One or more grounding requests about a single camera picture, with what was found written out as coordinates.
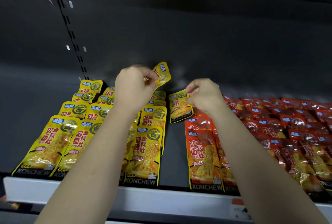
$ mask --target white shelf edge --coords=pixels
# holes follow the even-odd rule
[[[60,181],[5,177],[7,201],[46,204]],[[239,220],[230,216],[234,196],[134,187],[118,188],[112,211],[135,211],[205,218]],[[137,204],[137,199],[147,204]],[[332,205],[316,204],[332,223]]]

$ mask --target person's left hand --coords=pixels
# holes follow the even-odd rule
[[[144,83],[144,77],[150,79]],[[114,106],[124,108],[127,113],[137,114],[151,98],[156,89],[158,76],[148,67],[132,65],[124,68],[115,80]]]

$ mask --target hand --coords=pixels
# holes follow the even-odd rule
[[[144,83],[144,77],[150,79]],[[156,89],[158,76],[142,65],[124,68],[115,80],[114,106],[124,109],[124,113],[137,114],[151,98]]]
[[[226,105],[219,86],[210,79],[193,80],[186,87],[186,93],[192,90],[193,92],[190,94],[187,103],[210,117],[214,110],[218,110],[218,107]]]

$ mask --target forearm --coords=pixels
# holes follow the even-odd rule
[[[36,223],[105,222],[117,192],[127,134],[134,117],[116,106],[110,110]]]
[[[257,224],[328,223],[224,102],[210,116],[243,201]]]

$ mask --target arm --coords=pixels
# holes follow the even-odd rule
[[[228,108],[217,84],[194,80],[188,103],[213,120],[241,197],[257,224],[328,223],[302,188],[251,135]]]
[[[144,84],[144,76],[152,80]],[[36,223],[105,223],[118,189],[128,130],[155,90],[150,69],[131,66],[115,81],[115,104]]]

